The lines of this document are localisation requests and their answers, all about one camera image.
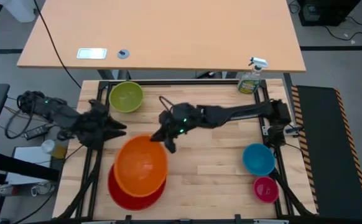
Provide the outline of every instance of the wooden tabletop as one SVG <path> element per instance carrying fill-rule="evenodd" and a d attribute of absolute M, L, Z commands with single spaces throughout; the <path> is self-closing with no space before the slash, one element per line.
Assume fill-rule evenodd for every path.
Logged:
<path fill-rule="evenodd" d="M 267 80 L 270 98 L 287 101 L 282 80 Z M 84 81 L 77 110 L 88 111 L 88 100 L 96 98 L 98 81 Z M 169 174 L 161 198 L 150 208 L 138 212 L 125 210 L 109 196 L 107 179 L 110 167 L 122 145 L 138 134 L 152 134 L 159 128 L 158 116 L 164 109 L 160 95 L 173 103 L 189 102 L 205 105 L 238 106 L 254 103 L 252 95 L 239 93 L 235 85 L 143 85 L 145 97 L 134 113 L 122 114 L 111 110 L 111 116 L 126 124 L 127 135 L 104 144 L 98 184 L 96 220 L 133 219 L 228 219 L 235 214 L 242 218 L 274 218 L 273 204 L 263 204 L 253 195 L 257 179 L 243 166 L 242 153 L 252 143 L 262 142 L 258 119 L 232 121 L 216 129 L 197 128 L 175 140 L 177 152 L 167 153 Z M 287 142 L 299 146 L 295 138 Z M 76 140 L 69 144 L 68 154 L 79 147 Z M 290 146 L 281 147 L 291 189 L 301 202 L 315 211 L 312 193 L 305 172 L 301 152 Z M 62 171 L 53 217 L 60 215 L 80 188 L 86 149 L 82 148 L 69 158 Z M 90 193 L 85 197 L 83 214 L 86 215 Z M 281 193 L 283 212 L 286 211 Z"/>
<path fill-rule="evenodd" d="M 259 57 L 305 72 L 286 0 L 46 0 L 42 15 L 68 68 L 245 71 Z M 80 48 L 108 53 L 80 60 Z M 17 65 L 61 67 L 40 18 Z"/>

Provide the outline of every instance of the floor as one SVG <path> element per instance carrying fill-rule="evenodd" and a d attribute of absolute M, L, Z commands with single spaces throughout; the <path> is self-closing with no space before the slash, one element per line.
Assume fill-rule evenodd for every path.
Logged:
<path fill-rule="evenodd" d="M 300 46 L 362 46 L 362 35 L 357 35 L 353 43 L 337 40 L 331 37 L 325 28 L 302 27 L 298 15 L 292 14 L 291 16 Z M 362 1 L 350 16 L 362 22 Z M 0 12 L 0 49 L 22 49 L 32 28 L 33 22 L 18 23 L 3 9 Z M 337 36 L 345 37 L 346 34 L 350 37 L 353 33 L 362 31 L 362 27 L 346 21 L 340 27 L 332 27 L 331 30 Z M 307 73 L 291 74 L 293 84 L 328 86 L 340 90 L 362 166 L 362 51 L 304 51 L 302 55 Z M 18 58 L 19 54 L 0 54 L 0 83 L 10 84 L 10 97 L 16 97 L 26 90 L 39 90 L 48 96 L 63 98 L 70 105 L 76 106 L 80 90 L 62 69 L 17 68 Z M 83 80 L 100 79 L 96 70 L 70 70 L 70 73 L 78 83 L 82 83 Z M 195 71 L 131 71 L 131 76 L 134 79 L 193 78 Z M 266 78 L 283 77 L 281 73 L 264 74 L 264 76 Z M 16 103 L 12 100 L 7 100 L 6 105 L 16 108 Z M 1 126 L 5 125 L 10 115 L 6 110 L 2 112 Z M 11 128 L 18 132 L 24 123 L 25 120 L 16 119 Z M 32 122 L 32 126 L 38 125 L 41 123 Z M 55 131 L 50 132 L 49 138 L 55 138 Z M 10 156 L 16 146 L 36 146 L 41 142 L 42 139 L 8 140 L 0 128 L 0 153 L 2 154 Z M 25 189 L 23 196 L 8 197 L 1 216 L 13 222 L 17 221 L 40 206 L 47 198 L 46 196 L 31 197 L 28 191 L 29 189 Z M 41 211 L 30 217 L 26 223 L 51 218 L 54 202 L 55 195 Z"/>

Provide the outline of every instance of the small bottle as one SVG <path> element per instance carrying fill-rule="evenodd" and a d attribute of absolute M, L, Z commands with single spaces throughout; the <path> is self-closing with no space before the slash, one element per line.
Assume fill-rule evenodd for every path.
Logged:
<path fill-rule="evenodd" d="M 267 68 L 268 63 L 264 59 L 251 57 L 250 58 L 250 64 L 253 65 L 253 68 L 251 69 L 251 72 L 246 72 L 242 75 L 239 83 L 238 83 L 238 90 L 241 93 L 246 94 L 253 94 L 260 85 L 261 82 L 261 70 L 262 68 Z"/>
<path fill-rule="evenodd" d="M 45 140 L 41 147 L 44 153 L 57 159 L 63 159 L 67 153 L 67 149 L 65 147 L 55 143 L 55 141 L 51 139 Z"/>

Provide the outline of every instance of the green bowl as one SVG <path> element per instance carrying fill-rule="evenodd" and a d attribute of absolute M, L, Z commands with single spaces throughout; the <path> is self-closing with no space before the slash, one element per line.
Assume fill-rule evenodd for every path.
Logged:
<path fill-rule="evenodd" d="M 116 85 L 109 95 L 110 105 L 122 113 L 130 113 L 141 106 L 144 92 L 135 82 L 122 82 Z"/>

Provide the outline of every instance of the cleaning spray bottle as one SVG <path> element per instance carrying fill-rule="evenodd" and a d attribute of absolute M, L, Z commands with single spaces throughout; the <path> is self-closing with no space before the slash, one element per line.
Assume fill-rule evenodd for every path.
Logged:
<path fill-rule="evenodd" d="M 238 83 L 238 90 L 241 93 L 253 94 L 260 85 L 262 68 L 268 67 L 267 61 L 261 58 L 251 57 L 250 62 L 249 66 L 254 65 L 251 72 L 243 74 Z"/>

